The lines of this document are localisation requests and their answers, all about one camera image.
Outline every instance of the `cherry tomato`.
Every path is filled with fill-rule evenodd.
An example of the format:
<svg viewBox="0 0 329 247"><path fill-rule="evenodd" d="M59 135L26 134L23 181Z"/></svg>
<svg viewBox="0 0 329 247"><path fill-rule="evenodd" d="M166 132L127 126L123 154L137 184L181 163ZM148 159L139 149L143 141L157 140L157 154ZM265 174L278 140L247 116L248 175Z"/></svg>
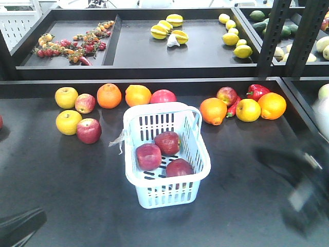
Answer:
<svg viewBox="0 0 329 247"><path fill-rule="evenodd" d="M38 52L36 54L40 58L44 58L45 57L45 54L44 54L43 50L38 50Z"/></svg>

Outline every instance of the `fake fruit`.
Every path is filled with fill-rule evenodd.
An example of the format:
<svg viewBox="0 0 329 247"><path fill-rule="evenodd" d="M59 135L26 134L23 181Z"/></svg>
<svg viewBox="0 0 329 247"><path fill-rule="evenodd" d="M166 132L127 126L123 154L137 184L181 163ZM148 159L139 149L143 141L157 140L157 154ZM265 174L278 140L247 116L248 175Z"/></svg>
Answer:
<svg viewBox="0 0 329 247"><path fill-rule="evenodd" d="M231 27L230 29L228 29L227 32L232 32L235 33L236 35L239 35L239 30L237 30L235 27Z"/></svg>
<svg viewBox="0 0 329 247"><path fill-rule="evenodd" d="M57 89L55 92L55 101L63 109L71 109L75 106L76 99L79 96L77 90L70 86Z"/></svg>
<svg viewBox="0 0 329 247"><path fill-rule="evenodd" d="M314 54L310 53L308 55L308 58L307 58L306 62L315 62L316 60L317 60L317 57L314 56Z"/></svg>
<svg viewBox="0 0 329 247"><path fill-rule="evenodd" d="M239 45L246 45L247 41L245 39L239 39L236 43L236 47L238 47Z"/></svg>
<svg viewBox="0 0 329 247"><path fill-rule="evenodd" d="M96 99L91 94L81 94L77 97L75 108L77 112L88 114L93 111L96 105Z"/></svg>
<svg viewBox="0 0 329 247"><path fill-rule="evenodd" d="M265 18L265 14L261 10L254 10L249 17L255 22L261 22Z"/></svg>
<svg viewBox="0 0 329 247"><path fill-rule="evenodd" d="M181 30L174 30L171 32L171 34L176 36L176 40L180 45L185 44L189 40L189 36L187 35L187 33Z"/></svg>
<svg viewBox="0 0 329 247"><path fill-rule="evenodd" d="M234 49L233 53L238 58L249 58L252 55L252 49L249 45L239 45Z"/></svg>
<svg viewBox="0 0 329 247"><path fill-rule="evenodd" d="M139 168L143 171L152 171L161 165L161 151L155 144L142 144L136 149L136 156Z"/></svg>
<svg viewBox="0 0 329 247"><path fill-rule="evenodd" d="M323 50L329 45L329 36L325 36L319 39L316 43L317 52L323 52Z"/></svg>
<svg viewBox="0 0 329 247"><path fill-rule="evenodd" d="M100 107L112 109L121 102L121 99L121 91L115 84L107 83L97 90L97 102Z"/></svg>
<svg viewBox="0 0 329 247"><path fill-rule="evenodd" d="M56 127L64 135L74 135L77 132L78 122L82 120L79 112L65 110L56 118Z"/></svg>
<svg viewBox="0 0 329 247"><path fill-rule="evenodd" d="M218 20L222 24L225 24L229 19L230 19L230 16L227 14L224 14L224 13L222 13L218 16Z"/></svg>
<svg viewBox="0 0 329 247"><path fill-rule="evenodd" d="M260 84L252 84L248 88L247 98L258 101L263 95L271 92L267 87Z"/></svg>
<svg viewBox="0 0 329 247"><path fill-rule="evenodd" d="M165 102L176 102L176 101L177 98L173 92L167 89L160 89L152 94L150 103L154 104L154 103L165 103Z"/></svg>
<svg viewBox="0 0 329 247"><path fill-rule="evenodd" d="M323 85L318 91L318 99L324 99L329 96L329 83Z"/></svg>
<svg viewBox="0 0 329 247"><path fill-rule="evenodd" d="M166 20L161 20L158 22L158 25L163 27L167 32L170 32L173 29L173 25L171 25Z"/></svg>
<svg viewBox="0 0 329 247"><path fill-rule="evenodd" d="M276 47L276 51L274 52L275 59L280 62L283 59L284 51L281 47Z"/></svg>
<svg viewBox="0 0 329 247"><path fill-rule="evenodd" d="M225 105L229 107L236 101L237 93L230 86L224 86L217 91L216 97L222 100Z"/></svg>
<svg viewBox="0 0 329 247"><path fill-rule="evenodd" d="M168 178L191 174L194 174L193 167L182 158L173 160L166 167L166 177Z"/></svg>
<svg viewBox="0 0 329 247"><path fill-rule="evenodd" d="M160 25L154 25L151 27L151 35L157 40L165 39L167 37L167 34L168 31Z"/></svg>
<svg viewBox="0 0 329 247"><path fill-rule="evenodd" d="M77 137L86 144L93 144L99 140L102 134L102 127L98 120L85 118L77 124Z"/></svg>
<svg viewBox="0 0 329 247"><path fill-rule="evenodd" d="M173 27L179 27L183 24L183 17L179 14L170 14L167 16L166 21Z"/></svg>
<svg viewBox="0 0 329 247"><path fill-rule="evenodd" d="M143 85L129 85L125 90L125 101L130 106L150 103L151 91Z"/></svg>
<svg viewBox="0 0 329 247"><path fill-rule="evenodd" d="M218 98L208 98L202 101L199 108L202 119L211 125L220 125L227 113L226 104Z"/></svg>
<svg viewBox="0 0 329 247"><path fill-rule="evenodd" d="M227 30L229 30L230 28L232 27L236 27L236 23L234 20L228 20L226 23L225 23L225 27Z"/></svg>
<svg viewBox="0 0 329 247"><path fill-rule="evenodd" d="M233 105L227 109L226 117L233 117L236 113L237 104L241 101L241 98L238 96Z"/></svg>
<svg viewBox="0 0 329 247"><path fill-rule="evenodd" d="M325 47L325 49L322 52L322 55L325 60L329 60L329 45Z"/></svg>
<svg viewBox="0 0 329 247"><path fill-rule="evenodd" d="M162 155L174 155L179 152L179 136L174 131L165 131L154 138Z"/></svg>
<svg viewBox="0 0 329 247"><path fill-rule="evenodd" d="M243 122L253 122L259 118L261 107L253 99L242 99L236 106L235 114Z"/></svg>
<svg viewBox="0 0 329 247"><path fill-rule="evenodd" d="M285 99L273 92L263 95L258 100L258 104L262 109L261 117L269 120L275 120L281 117L287 107Z"/></svg>
<svg viewBox="0 0 329 247"><path fill-rule="evenodd" d="M226 45L236 45L240 38L235 33L228 32L222 36L222 39Z"/></svg>

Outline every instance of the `black object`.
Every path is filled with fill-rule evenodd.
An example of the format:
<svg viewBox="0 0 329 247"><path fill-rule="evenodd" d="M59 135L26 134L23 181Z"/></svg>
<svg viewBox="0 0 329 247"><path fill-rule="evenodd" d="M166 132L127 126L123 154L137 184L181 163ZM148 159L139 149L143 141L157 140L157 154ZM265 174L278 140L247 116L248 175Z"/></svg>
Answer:
<svg viewBox="0 0 329 247"><path fill-rule="evenodd" d="M0 219L0 247L21 247L47 221L43 209L29 211Z"/></svg>
<svg viewBox="0 0 329 247"><path fill-rule="evenodd" d="M288 227L307 236L329 217L329 145L321 134L305 133L282 149L256 147L255 156L294 188L281 209Z"/></svg>

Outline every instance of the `green fruit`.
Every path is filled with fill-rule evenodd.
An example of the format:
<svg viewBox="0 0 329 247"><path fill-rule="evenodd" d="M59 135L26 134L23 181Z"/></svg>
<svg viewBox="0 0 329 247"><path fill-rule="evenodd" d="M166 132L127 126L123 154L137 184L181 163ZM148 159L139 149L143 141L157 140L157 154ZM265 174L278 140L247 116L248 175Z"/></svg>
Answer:
<svg viewBox="0 0 329 247"><path fill-rule="evenodd" d="M281 37L288 38L290 36L290 34L291 34L291 30L289 29L289 27L283 26L282 31L281 31Z"/></svg>
<svg viewBox="0 0 329 247"><path fill-rule="evenodd" d="M252 25L252 27L256 30L257 33L261 33L266 28L265 22L257 22Z"/></svg>
<svg viewBox="0 0 329 247"><path fill-rule="evenodd" d="M295 36L298 30L298 26L296 24L289 25L289 29L291 31L291 35Z"/></svg>
<svg viewBox="0 0 329 247"><path fill-rule="evenodd" d="M265 18L265 14L261 10L254 10L249 17L255 22L261 22Z"/></svg>

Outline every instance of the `basket handle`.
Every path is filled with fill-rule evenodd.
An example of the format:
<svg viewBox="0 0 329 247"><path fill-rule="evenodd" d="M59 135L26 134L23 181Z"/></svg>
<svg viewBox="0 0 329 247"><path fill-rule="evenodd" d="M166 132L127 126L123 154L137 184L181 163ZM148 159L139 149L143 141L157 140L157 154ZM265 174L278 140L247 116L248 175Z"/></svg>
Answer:
<svg viewBox="0 0 329 247"><path fill-rule="evenodd" d="M190 105L186 105L181 102L136 105L134 107L130 107L124 113L123 126L128 124L133 118L139 116L141 111L144 115L152 115L152 114L157 114L159 112L166 114L166 113L176 113L181 111L191 111L194 113L194 117L195 117L192 125L192 131L196 132L196 137L199 138L201 132L202 115L201 112L196 107L192 107Z"/></svg>

